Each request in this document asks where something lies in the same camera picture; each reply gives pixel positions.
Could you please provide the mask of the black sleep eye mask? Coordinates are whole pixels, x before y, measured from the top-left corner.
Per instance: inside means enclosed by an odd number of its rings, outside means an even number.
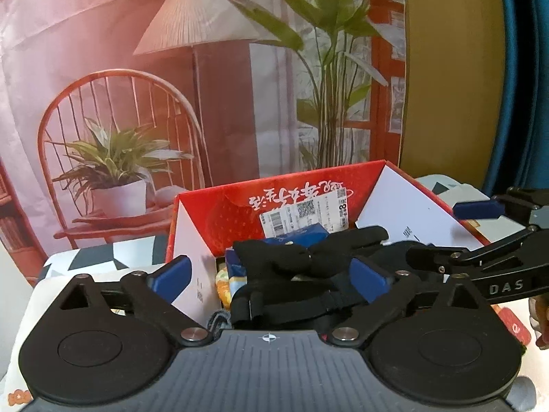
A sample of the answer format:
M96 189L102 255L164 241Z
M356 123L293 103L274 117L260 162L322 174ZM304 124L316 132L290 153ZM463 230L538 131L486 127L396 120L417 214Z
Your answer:
M425 279L407 264L407 252L420 244L389 244L381 226L329 233L308 248L299 244L236 242L234 250L247 270L247 283L233 295L231 322L238 330L298 330L324 334L345 321L354 308L368 305L349 280L353 258L369 261L392 275L392 287L404 273Z

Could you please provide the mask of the yellow snack packet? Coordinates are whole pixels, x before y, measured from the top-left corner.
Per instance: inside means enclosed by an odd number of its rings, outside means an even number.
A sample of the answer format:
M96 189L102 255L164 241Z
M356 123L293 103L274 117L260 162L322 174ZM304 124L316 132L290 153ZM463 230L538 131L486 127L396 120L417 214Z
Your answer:
M247 283L245 276L229 276L226 266L222 266L215 277L215 286L222 307L231 308L233 295Z

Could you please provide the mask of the bear print table cloth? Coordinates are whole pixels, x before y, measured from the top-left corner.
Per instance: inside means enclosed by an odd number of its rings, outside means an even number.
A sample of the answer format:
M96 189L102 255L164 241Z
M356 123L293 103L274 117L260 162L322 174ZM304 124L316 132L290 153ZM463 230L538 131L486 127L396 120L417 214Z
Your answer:
M416 180L432 194L435 194L447 205L453 207L458 202L480 201L488 199L470 184L460 183L445 175L428 175ZM488 239L489 242L505 238L512 232L518 232L523 228L512 219L501 216L499 219L481 219L470 221L476 232ZM159 268L160 251L153 251L153 246L165 251L167 236L145 237L118 242L115 244L102 244L91 248L82 248L63 251L49 257L38 277L37 288L33 294L22 294L23 300L16 301L15 285L9 282L7 288L1 288L2 295L8 295L8 306L11 310L6 312L8 319L1 319L1 331L10 337L8 342L13 343L10 362L1 362L1 372L5 370L5 377L1 380L1 411L21 411L25 404L32 400L30 391L24 382L18 363L16 362L23 338L27 337L31 325L35 325L38 315L45 312L47 306L54 299L54 294L59 294L62 288L61 282L68 282L69 276L76 273L90 273L97 281L118 280L122 275L132 270L149 271ZM529 300L528 314L527 301L517 300L500 304L504 318L511 319L509 311L512 311L514 331L528 331L532 340L527 346L526 356L520 375L532 380L537 391L535 407L530 411L548 411L548 350L540 350L534 343L535 337L540 337L538 323L535 319L534 300Z

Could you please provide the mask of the red strawberry cardboard box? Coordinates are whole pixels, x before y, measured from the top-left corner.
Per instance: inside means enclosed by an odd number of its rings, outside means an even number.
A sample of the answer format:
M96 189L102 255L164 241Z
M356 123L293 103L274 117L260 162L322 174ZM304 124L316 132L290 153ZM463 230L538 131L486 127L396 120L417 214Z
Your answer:
M174 200L168 259L191 261L174 306L205 324L221 306L216 261L235 241L320 224L327 232L381 226L390 242L474 250L487 243L436 195L386 161L344 165L184 192Z

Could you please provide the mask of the blue small box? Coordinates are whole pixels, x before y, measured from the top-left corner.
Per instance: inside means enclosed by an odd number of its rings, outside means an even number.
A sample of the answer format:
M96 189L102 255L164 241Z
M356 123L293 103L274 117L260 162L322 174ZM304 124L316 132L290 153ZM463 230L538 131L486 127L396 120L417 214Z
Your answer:
M316 223L283 235L260 239L260 242L265 244L299 244L308 248L327 237L328 231L321 224ZM230 278L247 277L247 270L234 248L225 249L225 264Z

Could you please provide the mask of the printed living room backdrop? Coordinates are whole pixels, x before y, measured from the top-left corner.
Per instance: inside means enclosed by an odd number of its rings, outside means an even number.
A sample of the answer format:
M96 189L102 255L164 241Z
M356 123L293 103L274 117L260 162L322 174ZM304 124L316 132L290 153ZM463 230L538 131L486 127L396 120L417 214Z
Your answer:
M164 233L184 190L400 157L404 0L1 0L1 241Z

